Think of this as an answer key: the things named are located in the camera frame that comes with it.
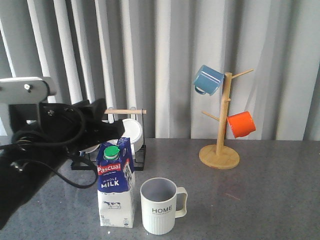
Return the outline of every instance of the dish rack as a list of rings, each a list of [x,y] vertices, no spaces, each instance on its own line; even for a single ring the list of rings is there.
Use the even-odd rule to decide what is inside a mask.
[[[145,168],[145,160],[146,160],[146,141],[145,141],[145,124],[144,124],[144,115],[147,114],[146,109],[107,109],[104,112],[104,118],[109,120],[108,115],[112,115],[114,119],[115,114],[122,114],[122,115],[130,115],[131,119],[137,121],[137,115],[141,115],[142,119],[142,136],[143,136],[143,144],[142,147],[135,152],[135,159],[133,159],[134,170],[136,171],[143,171]],[[96,164],[96,157],[98,155],[100,146],[93,152],[85,153],[84,151],[79,152],[79,155],[89,159],[92,163]],[[82,165],[79,162],[72,162],[71,163],[72,170],[91,170],[88,166]]]

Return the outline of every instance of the round wooden base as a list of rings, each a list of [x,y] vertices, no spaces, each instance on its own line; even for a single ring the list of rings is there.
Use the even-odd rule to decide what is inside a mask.
[[[232,169],[239,164],[239,154],[230,147],[223,146],[222,153],[216,155],[217,145],[207,145],[201,148],[199,158],[205,165],[214,169]]]

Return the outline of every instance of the green bottle cap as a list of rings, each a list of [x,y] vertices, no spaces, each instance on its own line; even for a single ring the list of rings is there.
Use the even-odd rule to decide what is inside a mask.
[[[119,156],[120,149],[117,146],[108,146],[103,151],[103,156],[105,159],[115,160]]]

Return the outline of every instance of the gray countertop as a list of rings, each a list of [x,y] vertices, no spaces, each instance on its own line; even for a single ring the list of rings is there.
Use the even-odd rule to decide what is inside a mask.
[[[209,168],[199,150],[215,140],[147,139],[144,171],[136,172],[133,228],[101,227],[97,187],[77,189],[54,176],[10,218],[0,240],[318,240],[320,142],[226,140],[240,163]],[[90,171],[60,172],[86,184]],[[188,192],[187,214],[156,236],[142,225],[139,188],[152,177],[169,178]]]

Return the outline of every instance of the curtain fold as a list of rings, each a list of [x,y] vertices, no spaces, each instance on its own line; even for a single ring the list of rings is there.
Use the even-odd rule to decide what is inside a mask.
[[[320,141],[319,9],[318,0],[2,0],[0,78],[50,76],[50,102],[147,109],[147,138],[216,139],[219,123],[201,111],[219,116],[222,87],[200,95],[194,76],[202,65],[253,68],[232,80],[228,115],[249,111],[256,125],[239,139]]]

